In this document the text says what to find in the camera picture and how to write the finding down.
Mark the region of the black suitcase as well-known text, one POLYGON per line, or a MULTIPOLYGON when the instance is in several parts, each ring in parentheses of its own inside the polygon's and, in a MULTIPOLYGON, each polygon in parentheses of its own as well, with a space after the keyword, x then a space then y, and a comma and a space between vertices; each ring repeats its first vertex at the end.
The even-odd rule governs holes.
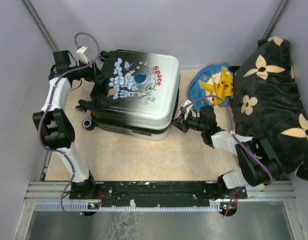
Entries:
POLYGON ((90 112, 86 130, 103 130, 160 141, 177 111, 180 63, 171 55, 117 49, 102 51, 102 78, 94 81, 90 100, 76 110, 90 112))

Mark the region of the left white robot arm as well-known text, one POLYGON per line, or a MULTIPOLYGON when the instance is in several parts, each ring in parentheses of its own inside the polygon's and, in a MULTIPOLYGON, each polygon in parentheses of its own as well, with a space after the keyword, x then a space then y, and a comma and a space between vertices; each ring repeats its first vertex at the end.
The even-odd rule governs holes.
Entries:
POLYGON ((70 197, 93 198, 98 186, 91 171, 84 165, 75 146, 75 129, 65 114, 68 94, 74 80, 101 83, 105 75, 96 63, 82 60, 71 65, 72 54, 68 50, 53 53, 54 65, 50 69, 49 90, 39 112, 32 115, 42 147, 56 153, 70 174, 70 197))

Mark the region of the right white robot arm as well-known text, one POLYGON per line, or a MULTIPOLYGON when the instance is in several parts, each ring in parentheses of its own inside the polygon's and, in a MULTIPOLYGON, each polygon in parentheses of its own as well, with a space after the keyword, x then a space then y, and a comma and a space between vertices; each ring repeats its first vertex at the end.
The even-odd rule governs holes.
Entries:
POLYGON ((234 130, 218 126, 212 106, 204 106, 199 114, 192 114, 190 104, 181 105, 179 116, 171 124, 183 133, 200 133, 205 145, 227 151, 237 157, 239 167, 217 178, 213 199, 229 198, 235 190, 246 186, 269 185, 283 174, 283 165, 266 138, 241 136, 234 130))

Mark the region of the light blue Pikachu shirt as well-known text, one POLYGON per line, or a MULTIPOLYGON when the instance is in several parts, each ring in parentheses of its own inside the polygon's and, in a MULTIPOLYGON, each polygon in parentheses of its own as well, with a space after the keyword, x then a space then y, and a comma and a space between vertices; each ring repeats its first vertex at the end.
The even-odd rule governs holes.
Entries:
POLYGON ((204 106, 228 105, 234 92, 234 74, 227 62, 202 68, 188 86, 187 95, 196 112, 204 106))

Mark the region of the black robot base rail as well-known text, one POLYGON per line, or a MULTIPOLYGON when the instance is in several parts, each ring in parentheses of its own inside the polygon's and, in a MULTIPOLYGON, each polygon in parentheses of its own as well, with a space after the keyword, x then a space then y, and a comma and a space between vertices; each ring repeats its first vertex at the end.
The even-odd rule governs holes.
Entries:
POLYGON ((97 200, 102 207, 208 207, 210 201, 231 197, 216 181, 98 181, 91 187, 73 183, 71 200, 97 200))

